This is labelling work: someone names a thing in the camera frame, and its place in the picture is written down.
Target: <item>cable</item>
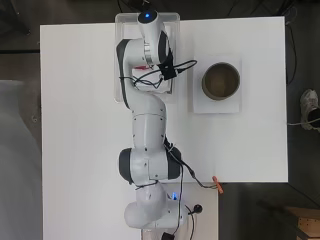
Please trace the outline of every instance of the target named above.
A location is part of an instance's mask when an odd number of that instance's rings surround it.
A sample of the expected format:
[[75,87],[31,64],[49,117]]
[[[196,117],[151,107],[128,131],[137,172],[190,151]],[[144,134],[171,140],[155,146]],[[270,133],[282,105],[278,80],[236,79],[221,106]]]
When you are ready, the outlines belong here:
[[193,214],[192,214],[192,211],[190,210],[190,208],[187,205],[185,205],[185,206],[189,210],[189,214],[191,215],[191,218],[192,218],[192,230],[191,230],[191,235],[190,235],[190,240],[192,240],[192,237],[194,234],[194,218],[193,218]]
[[149,183],[146,185],[142,185],[142,186],[136,186],[137,188],[135,190],[139,190],[140,188],[144,188],[144,187],[148,187],[148,186],[152,186],[152,185],[156,185],[159,181],[156,180],[154,183]]
[[299,125],[303,125],[303,124],[310,124],[310,123],[314,123],[314,122],[318,122],[320,121],[320,118],[314,119],[312,121],[309,122],[299,122],[299,123],[287,123],[288,126],[299,126]]
[[234,8],[239,2],[240,2],[240,0],[234,0],[234,2],[233,2],[232,6],[231,6],[231,8],[230,8],[230,10],[229,10],[229,12],[228,12],[228,14],[227,14],[227,17],[230,16],[233,8]]
[[301,192],[300,190],[296,189],[294,186],[292,186],[290,183],[288,183],[288,185],[293,188],[295,191],[297,191],[298,193],[300,193],[302,196],[304,196],[305,198],[307,198],[309,201],[311,201],[314,205],[316,205],[319,209],[320,209],[320,205],[314,201],[312,198],[310,198],[307,194]]
[[121,5],[120,5],[120,0],[117,0],[117,3],[118,3],[118,7],[119,7],[120,12],[123,13]]
[[294,80],[294,78],[296,76],[297,65],[298,65],[298,57],[297,57],[296,45],[295,45],[295,41],[294,41],[292,28],[289,25],[286,25],[286,27],[288,27],[288,29],[290,31],[290,34],[291,34],[292,48],[293,48],[293,53],[294,53],[294,70],[293,70],[293,74],[292,74],[291,80],[290,81],[287,80],[287,85],[290,85],[293,82],[293,80]]
[[179,227],[180,227],[180,207],[181,207],[181,198],[182,198],[182,183],[183,183],[183,166],[180,164],[181,167],[181,181],[180,181],[180,196],[179,196],[179,214],[178,214],[178,226],[176,228],[176,230],[174,231],[173,235],[176,234],[176,232],[178,231]]
[[[189,60],[189,61],[186,61],[186,62],[184,62],[184,63],[177,64],[177,65],[173,66],[173,68],[176,70],[177,74],[180,74],[180,73],[186,71],[187,69],[192,68],[194,65],[197,64],[197,62],[198,62],[197,60]],[[187,67],[185,67],[185,68],[179,68],[179,67],[184,66],[184,65],[187,65],[187,64],[190,64],[190,65],[187,66]],[[131,80],[133,81],[133,85],[134,85],[135,87],[137,87],[136,85],[137,85],[138,83],[141,83],[141,84],[144,84],[144,85],[147,85],[147,86],[153,86],[155,89],[158,89],[159,86],[161,85],[162,81],[164,81],[164,78],[162,77],[162,75],[160,75],[159,81],[158,81],[158,82],[155,82],[155,83],[153,83],[153,82],[151,82],[151,81],[149,81],[149,80],[145,80],[145,79],[143,79],[143,78],[145,78],[145,77],[147,77],[147,76],[149,76],[149,75],[151,75],[151,74],[154,74],[154,73],[157,73],[157,72],[162,72],[162,71],[164,71],[164,70],[163,70],[163,69],[157,69],[157,70],[148,72],[148,73],[142,75],[142,76],[139,77],[139,78],[137,78],[137,77],[135,77],[135,76],[133,76],[133,77],[119,77],[119,78],[120,78],[120,79],[125,79],[125,78],[131,79]]]
[[257,4],[257,6],[251,11],[250,15],[255,13],[255,11],[258,10],[258,8],[264,3],[265,0],[260,0],[260,2]]
[[173,157],[173,159],[174,159],[179,165],[183,165],[183,166],[185,166],[185,167],[188,169],[191,177],[192,177],[194,180],[196,180],[196,182],[198,183],[198,185],[199,185],[200,187],[202,187],[202,188],[209,188],[209,189],[217,189],[216,186],[205,186],[205,185],[203,185],[203,184],[198,180],[198,178],[196,177],[196,174],[195,174],[194,170],[193,170],[187,163],[185,163],[182,159],[180,159],[180,158],[178,159],[178,158],[172,153],[171,150],[172,150],[173,146],[172,146],[172,144],[170,144],[170,143],[168,142],[167,137],[165,138],[165,141],[164,141],[164,147],[167,149],[168,153]]

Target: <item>black cable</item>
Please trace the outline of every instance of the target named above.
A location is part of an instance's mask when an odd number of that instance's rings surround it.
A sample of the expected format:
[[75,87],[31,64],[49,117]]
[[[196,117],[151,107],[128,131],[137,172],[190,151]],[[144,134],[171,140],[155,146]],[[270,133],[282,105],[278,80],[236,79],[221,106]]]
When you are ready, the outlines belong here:
[[119,7],[120,12],[123,13],[121,5],[120,5],[120,0],[117,0],[117,3],[118,3],[118,7]]
[[234,0],[234,1],[233,1],[233,4],[232,4],[232,6],[231,6],[231,8],[230,8],[230,10],[229,10],[229,12],[228,12],[228,14],[227,14],[227,17],[230,16],[233,8],[234,8],[239,2],[240,2],[240,0]]
[[26,54],[26,53],[40,53],[40,49],[0,50],[0,54]]
[[264,3],[265,0],[260,0],[260,2],[257,4],[257,6],[251,11],[250,15],[254,14],[258,8]]
[[173,148],[173,146],[172,146],[172,144],[169,143],[167,137],[165,137],[165,140],[164,140],[164,147],[167,149],[168,153],[173,157],[173,159],[174,159],[179,165],[183,165],[183,166],[185,166],[185,167],[188,169],[191,177],[192,177],[194,180],[196,180],[196,182],[198,183],[198,185],[199,185],[200,187],[202,187],[202,188],[209,188],[209,189],[217,189],[216,186],[205,186],[205,185],[203,185],[203,184],[198,180],[198,178],[196,177],[196,174],[195,174],[194,170],[193,170],[187,163],[185,163],[181,158],[176,157],[176,156],[172,153],[171,148]]
[[180,164],[181,167],[181,181],[180,181],[180,196],[179,196],[179,214],[178,214],[178,226],[176,228],[176,230],[174,231],[173,235],[176,234],[176,232],[178,231],[179,227],[180,227],[180,207],[181,207],[181,198],[182,198],[182,183],[183,183],[183,166]]
[[293,74],[292,74],[292,77],[291,77],[291,80],[288,81],[287,80],[287,85],[290,85],[295,76],[296,76],[296,72],[297,72],[297,65],[298,65],[298,57],[297,57],[297,50],[296,50],[296,44],[295,44],[295,41],[294,41],[294,35],[293,35],[293,31],[292,31],[292,28],[291,26],[289,25],[286,25],[286,27],[289,29],[290,31],[290,35],[291,35],[291,41],[292,41],[292,49],[293,49],[293,53],[294,53],[294,69],[293,69]]
[[156,180],[154,183],[150,183],[150,184],[146,184],[146,185],[142,185],[142,186],[137,186],[137,188],[136,188],[135,190],[139,190],[140,188],[144,188],[144,187],[156,185],[158,182],[159,182],[159,181]]
[[191,235],[190,235],[190,240],[192,240],[193,234],[194,234],[194,218],[193,218],[193,214],[192,214],[192,211],[190,210],[190,208],[187,205],[185,205],[185,206],[188,209],[189,214],[191,215],[191,218],[192,218],[192,230],[191,230]]
[[316,205],[319,209],[320,209],[320,205],[314,201],[312,198],[310,198],[307,194],[301,192],[300,190],[296,189],[294,186],[292,186],[290,183],[288,183],[288,185],[295,191],[297,191],[298,193],[300,193],[302,196],[304,196],[305,198],[307,198],[310,202],[312,202],[314,205]]
[[[173,68],[177,71],[178,74],[180,74],[180,73],[186,71],[187,69],[192,68],[194,65],[197,64],[197,62],[198,62],[197,60],[189,60],[189,61],[186,61],[186,62],[184,62],[184,63],[177,64],[177,65],[173,66]],[[179,68],[179,67],[184,66],[184,65],[187,65],[187,64],[190,64],[190,65],[187,66],[187,67],[185,67],[185,68]],[[120,79],[130,78],[130,79],[133,81],[133,85],[134,85],[135,87],[136,87],[136,85],[137,85],[138,83],[142,83],[142,84],[144,84],[144,85],[153,86],[155,89],[158,89],[159,86],[161,85],[162,81],[164,81],[164,79],[163,79],[162,77],[159,79],[158,82],[155,82],[155,83],[153,83],[153,82],[151,82],[151,81],[149,81],[149,80],[145,80],[145,79],[143,79],[143,78],[145,78],[145,77],[147,77],[147,76],[149,76],[149,75],[152,75],[152,74],[154,74],[154,73],[161,72],[161,71],[163,71],[163,69],[157,69],[157,70],[148,72],[148,73],[142,75],[142,76],[139,77],[139,78],[133,76],[133,77],[120,77]]]

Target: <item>blue light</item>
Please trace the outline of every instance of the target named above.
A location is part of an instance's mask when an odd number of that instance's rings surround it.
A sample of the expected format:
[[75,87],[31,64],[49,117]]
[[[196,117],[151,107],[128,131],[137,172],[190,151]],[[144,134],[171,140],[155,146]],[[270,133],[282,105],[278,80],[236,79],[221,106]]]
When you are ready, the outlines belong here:
[[177,193],[175,192],[172,193],[172,200],[177,200]]

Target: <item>white box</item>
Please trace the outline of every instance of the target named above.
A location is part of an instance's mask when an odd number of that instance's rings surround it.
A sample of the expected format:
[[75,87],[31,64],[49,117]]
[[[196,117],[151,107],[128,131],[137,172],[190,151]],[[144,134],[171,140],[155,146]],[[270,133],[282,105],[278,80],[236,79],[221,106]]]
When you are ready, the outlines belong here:
[[[195,57],[198,61],[193,73],[193,112],[194,113],[237,113],[241,106],[242,71],[241,58],[235,55],[205,55]],[[228,63],[237,69],[240,76],[239,89],[229,98],[215,101],[205,95],[202,89],[202,78],[214,64]]]

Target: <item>brown bowl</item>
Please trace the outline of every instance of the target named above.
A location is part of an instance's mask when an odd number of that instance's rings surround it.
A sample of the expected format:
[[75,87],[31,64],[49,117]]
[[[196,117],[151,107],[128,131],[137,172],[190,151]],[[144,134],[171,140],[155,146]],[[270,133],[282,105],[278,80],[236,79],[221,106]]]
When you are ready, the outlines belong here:
[[231,97],[240,86],[240,75],[229,63],[212,65],[202,78],[202,90],[212,100]]

